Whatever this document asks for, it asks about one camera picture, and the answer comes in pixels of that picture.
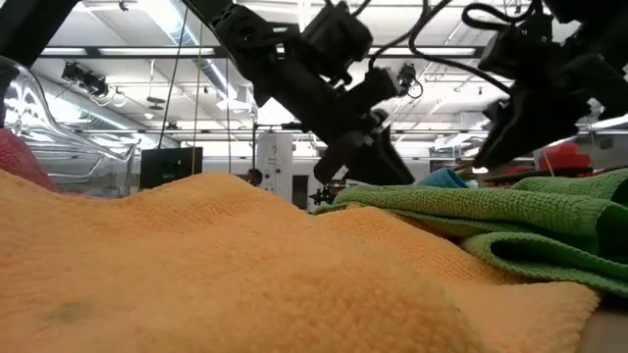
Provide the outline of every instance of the fluorescent light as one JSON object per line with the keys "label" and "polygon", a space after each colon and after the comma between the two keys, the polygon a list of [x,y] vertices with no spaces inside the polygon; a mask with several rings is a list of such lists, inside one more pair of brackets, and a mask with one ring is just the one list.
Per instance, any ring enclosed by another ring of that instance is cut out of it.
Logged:
{"label": "fluorescent light", "polygon": [[[374,47],[369,49],[369,54],[375,54],[380,48]],[[417,47],[417,50],[427,55],[442,56],[473,56],[475,48],[460,47]],[[390,48],[384,51],[384,55],[413,55],[409,48]]]}
{"label": "fluorescent light", "polygon": [[548,147],[557,146],[557,145],[559,145],[559,144],[561,144],[561,143],[563,143],[563,142],[565,142],[565,141],[570,140],[571,138],[572,138],[572,137],[567,137],[567,138],[559,139],[559,140],[557,140],[557,141],[555,141],[555,142],[550,143],[550,144],[548,145]]}
{"label": "fluorescent light", "polygon": [[[139,9],[137,4],[127,4],[127,8],[129,9]],[[72,11],[75,12],[95,12],[95,11],[120,11],[119,5],[97,5],[93,4],[90,6],[84,6],[82,3],[78,3]]]}
{"label": "fluorescent light", "polygon": [[628,123],[628,115],[620,117],[620,118],[608,119],[608,120],[605,120],[605,121],[597,122],[597,123],[591,125],[591,127],[593,129],[600,129],[600,128],[608,128],[608,127],[618,126],[618,125],[622,125],[622,124],[626,124],[626,123]]}
{"label": "fluorescent light", "polygon": [[232,111],[234,110],[250,111],[251,109],[250,104],[236,101],[234,99],[225,99],[222,102],[216,104],[216,106],[222,111],[226,111],[228,108]]}
{"label": "fluorescent light", "polygon": [[472,168],[473,174],[487,174],[489,172],[486,168]]}
{"label": "fluorescent light", "polygon": [[628,130],[600,130],[600,131],[596,131],[596,134],[603,134],[603,135],[626,135],[628,134]]}
{"label": "fluorescent light", "polygon": [[87,55],[84,48],[44,48],[41,55]]}
{"label": "fluorescent light", "polygon": [[265,5],[246,5],[246,7],[249,10],[255,11],[255,12],[269,12],[269,13],[276,13],[276,14],[290,14],[290,15],[296,15],[298,9],[294,8],[294,6],[289,6],[289,7],[279,7],[279,6],[265,6]]}
{"label": "fluorescent light", "polygon": [[[179,48],[176,47],[168,47],[168,48],[101,48],[99,49],[100,54],[105,56],[146,56],[146,55],[154,55],[154,56],[176,56],[178,53],[180,55],[198,55],[198,48],[181,48],[181,52]],[[201,55],[214,55],[214,49],[212,48],[201,48]]]}

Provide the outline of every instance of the blue cloth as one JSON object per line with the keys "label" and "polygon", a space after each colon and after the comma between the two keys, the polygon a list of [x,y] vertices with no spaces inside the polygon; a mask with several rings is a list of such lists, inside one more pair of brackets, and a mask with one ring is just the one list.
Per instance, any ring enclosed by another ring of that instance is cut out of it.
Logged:
{"label": "blue cloth", "polygon": [[415,185],[434,186],[443,188],[468,188],[467,184],[451,169],[439,169],[426,176],[421,181],[415,181]]}

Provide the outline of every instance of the red towel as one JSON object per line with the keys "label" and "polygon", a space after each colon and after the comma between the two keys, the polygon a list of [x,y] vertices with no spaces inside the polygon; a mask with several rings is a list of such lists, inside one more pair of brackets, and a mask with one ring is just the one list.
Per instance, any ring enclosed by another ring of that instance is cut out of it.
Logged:
{"label": "red towel", "polygon": [[48,190],[57,190],[54,181],[41,168],[28,146],[5,128],[0,128],[0,170],[32,181]]}

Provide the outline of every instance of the green towel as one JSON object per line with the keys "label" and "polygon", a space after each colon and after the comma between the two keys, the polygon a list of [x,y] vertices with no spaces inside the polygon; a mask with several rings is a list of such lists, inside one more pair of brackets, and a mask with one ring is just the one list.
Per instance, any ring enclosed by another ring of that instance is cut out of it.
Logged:
{"label": "green towel", "polygon": [[358,186],[333,205],[374,206],[461,238],[469,253],[540,280],[628,297],[628,170],[581,179],[532,177],[501,189]]}

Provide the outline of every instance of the red object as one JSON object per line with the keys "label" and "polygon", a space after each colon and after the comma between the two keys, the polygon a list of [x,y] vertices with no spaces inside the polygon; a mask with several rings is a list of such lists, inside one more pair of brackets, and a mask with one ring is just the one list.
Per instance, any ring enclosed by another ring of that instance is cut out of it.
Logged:
{"label": "red object", "polygon": [[48,190],[57,190],[57,185],[41,168],[28,146],[5,128],[0,128],[0,170],[32,181]]}
{"label": "red object", "polygon": [[530,167],[522,167],[522,166],[508,166],[508,167],[504,167],[503,170],[501,171],[502,175],[505,176],[514,176],[514,175],[518,175],[520,173],[526,173],[526,172],[530,172],[533,171],[534,169],[530,168]]}
{"label": "red object", "polygon": [[[548,147],[545,152],[553,170],[561,168],[587,168],[591,165],[591,156],[578,154],[578,145],[573,142],[565,142],[557,146]],[[541,157],[540,162],[541,170],[547,171],[549,166],[546,158]]]}

